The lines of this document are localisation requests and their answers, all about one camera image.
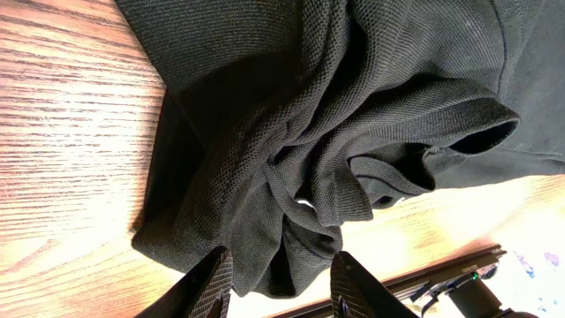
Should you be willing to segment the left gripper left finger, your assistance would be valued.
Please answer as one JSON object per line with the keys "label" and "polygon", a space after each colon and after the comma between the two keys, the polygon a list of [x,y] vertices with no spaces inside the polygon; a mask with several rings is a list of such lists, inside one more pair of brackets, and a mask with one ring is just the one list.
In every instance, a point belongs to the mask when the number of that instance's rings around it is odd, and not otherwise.
{"label": "left gripper left finger", "polygon": [[226,318],[232,280],[230,250],[218,246],[135,318]]}

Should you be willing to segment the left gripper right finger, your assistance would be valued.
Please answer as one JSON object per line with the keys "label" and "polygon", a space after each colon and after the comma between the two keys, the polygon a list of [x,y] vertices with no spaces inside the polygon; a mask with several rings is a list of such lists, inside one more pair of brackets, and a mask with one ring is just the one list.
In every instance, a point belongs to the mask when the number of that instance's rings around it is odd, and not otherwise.
{"label": "left gripper right finger", "polygon": [[336,318],[418,318],[351,254],[331,263],[330,291]]}

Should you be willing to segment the black t-shirt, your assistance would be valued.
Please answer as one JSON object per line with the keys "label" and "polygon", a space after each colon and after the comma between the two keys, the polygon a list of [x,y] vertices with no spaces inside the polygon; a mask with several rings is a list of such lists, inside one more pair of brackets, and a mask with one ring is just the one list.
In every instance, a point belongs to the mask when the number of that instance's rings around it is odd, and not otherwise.
{"label": "black t-shirt", "polygon": [[166,86],[132,247],[302,293],[341,226],[564,171],[561,0],[121,1]]}

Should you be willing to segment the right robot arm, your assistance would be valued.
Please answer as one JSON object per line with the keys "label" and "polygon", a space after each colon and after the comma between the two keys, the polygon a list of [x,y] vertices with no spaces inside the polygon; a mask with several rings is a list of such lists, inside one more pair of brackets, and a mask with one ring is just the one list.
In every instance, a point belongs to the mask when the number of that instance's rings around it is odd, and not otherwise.
{"label": "right robot arm", "polygon": [[502,309],[502,303],[482,282],[477,271],[447,281],[434,290],[420,311],[421,317],[439,301],[440,294],[446,294],[464,318],[538,318],[524,311]]}

